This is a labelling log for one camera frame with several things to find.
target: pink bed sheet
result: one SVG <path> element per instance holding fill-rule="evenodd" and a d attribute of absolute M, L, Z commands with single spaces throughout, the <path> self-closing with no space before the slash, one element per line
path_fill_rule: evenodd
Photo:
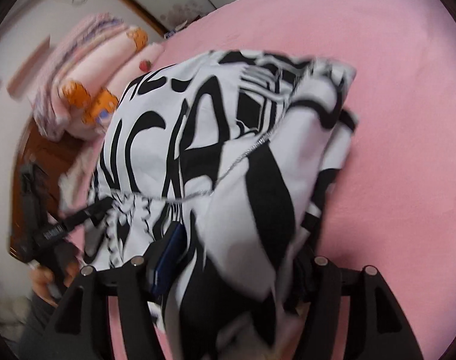
<path fill-rule="evenodd" d="M 153 68 L 238 48 L 358 70 L 347 105 L 361 122 L 319 252 L 377 266 L 438 359 L 456 335 L 456 24 L 439 0 L 238 0 L 169 39 Z"/>

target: pink blanket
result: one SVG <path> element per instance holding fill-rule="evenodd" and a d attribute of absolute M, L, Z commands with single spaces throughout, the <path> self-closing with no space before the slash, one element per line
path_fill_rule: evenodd
<path fill-rule="evenodd" d="M 153 68 L 233 48 L 357 69 L 346 104 L 361 123 L 319 252 L 377 266 L 438 359 L 456 335 L 456 24 L 438 0 L 238 0 L 169 39 Z"/>

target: black and white fabric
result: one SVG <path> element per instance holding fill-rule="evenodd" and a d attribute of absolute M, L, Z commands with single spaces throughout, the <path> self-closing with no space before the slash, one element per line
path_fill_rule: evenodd
<path fill-rule="evenodd" d="M 89 191 L 114 205 L 85 261 L 121 266 L 185 225 L 161 304 L 174 359 L 239 359 L 247 329 L 276 346 L 293 258 L 320 231 L 356 126 L 342 108 L 354 75 L 337 61 L 215 51 L 128 85 Z"/>

